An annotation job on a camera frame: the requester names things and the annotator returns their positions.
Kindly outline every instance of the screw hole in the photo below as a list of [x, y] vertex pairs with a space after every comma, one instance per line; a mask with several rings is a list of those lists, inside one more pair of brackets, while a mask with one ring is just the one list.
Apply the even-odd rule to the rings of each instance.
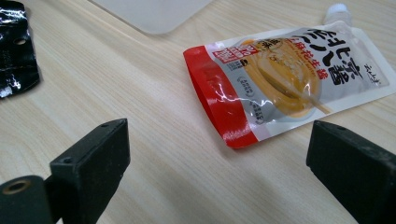
[[23, 38], [18, 38], [14, 40], [14, 44], [16, 45], [24, 45], [26, 43], [26, 40]]
[[71, 157], [66, 157], [66, 158], [61, 159], [61, 162], [66, 163], [66, 164], [72, 163], [72, 161], [73, 161], [73, 159]]
[[5, 189], [3, 189], [3, 194], [16, 194], [21, 191], [26, 190], [30, 186], [30, 180], [18, 180], [14, 183], [8, 185]]

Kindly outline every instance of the light wood surface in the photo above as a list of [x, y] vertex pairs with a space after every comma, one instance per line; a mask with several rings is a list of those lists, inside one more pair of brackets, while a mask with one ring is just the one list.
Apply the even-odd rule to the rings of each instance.
[[[321, 24], [331, 0], [215, 0], [175, 31], [145, 35], [88, 0], [24, 0], [42, 82], [0, 101], [0, 182], [49, 163], [101, 123], [127, 118], [131, 164], [98, 223], [356, 223], [305, 165], [312, 123], [227, 148], [182, 52]], [[396, 69], [396, 2], [346, 0]], [[396, 95], [323, 119], [396, 153]]]

